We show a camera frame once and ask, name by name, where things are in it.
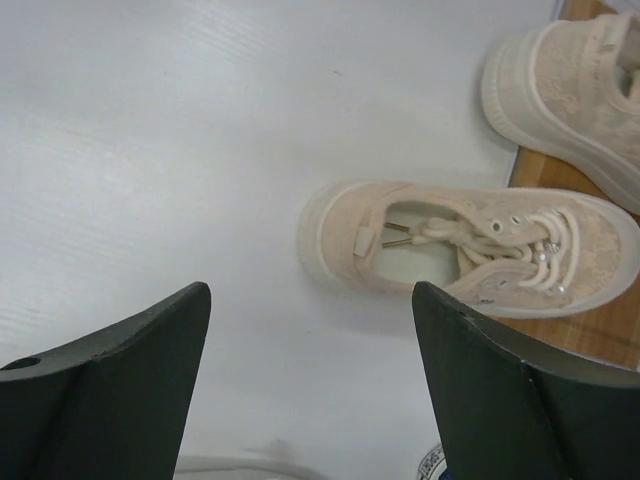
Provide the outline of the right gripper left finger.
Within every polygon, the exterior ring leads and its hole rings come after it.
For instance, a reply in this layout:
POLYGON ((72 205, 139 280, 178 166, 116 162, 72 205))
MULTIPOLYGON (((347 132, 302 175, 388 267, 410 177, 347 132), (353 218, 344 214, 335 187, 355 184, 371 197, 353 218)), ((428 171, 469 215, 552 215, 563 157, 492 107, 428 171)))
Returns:
POLYGON ((193 283, 1 369, 4 479, 170 479, 211 312, 193 283))

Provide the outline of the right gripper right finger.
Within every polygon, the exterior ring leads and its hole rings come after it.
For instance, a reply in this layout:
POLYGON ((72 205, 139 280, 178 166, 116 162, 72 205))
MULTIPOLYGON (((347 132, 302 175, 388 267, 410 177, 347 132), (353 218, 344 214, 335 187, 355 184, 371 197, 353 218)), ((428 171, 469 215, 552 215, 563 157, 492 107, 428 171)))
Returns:
POLYGON ((638 372, 548 345, 427 282, 412 310, 452 478, 638 478, 638 372))

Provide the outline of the black white sneaker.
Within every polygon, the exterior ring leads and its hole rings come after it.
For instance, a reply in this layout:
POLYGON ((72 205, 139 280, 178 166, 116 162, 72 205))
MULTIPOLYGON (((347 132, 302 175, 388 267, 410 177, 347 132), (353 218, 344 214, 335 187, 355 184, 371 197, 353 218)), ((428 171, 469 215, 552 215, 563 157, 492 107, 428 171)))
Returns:
POLYGON ((421 460, 416 480, 450 480, 443 446, 437 444, 421 460))

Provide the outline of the beige lace sneaker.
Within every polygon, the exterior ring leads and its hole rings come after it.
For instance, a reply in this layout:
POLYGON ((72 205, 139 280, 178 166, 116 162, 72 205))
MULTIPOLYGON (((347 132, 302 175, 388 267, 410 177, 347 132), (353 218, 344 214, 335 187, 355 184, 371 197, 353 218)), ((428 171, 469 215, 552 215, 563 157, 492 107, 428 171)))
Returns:
POLYGON ((639 228, 620 207, 544 188, 340 182, 304 207, 299 258, 318 280, 409 293, 428 282, 493 317, 596 309, 639 274, 639 228))
POLYGON ((555 21, 504 40, 481 75, 491 127, 639 211, 639 16, 555 21))

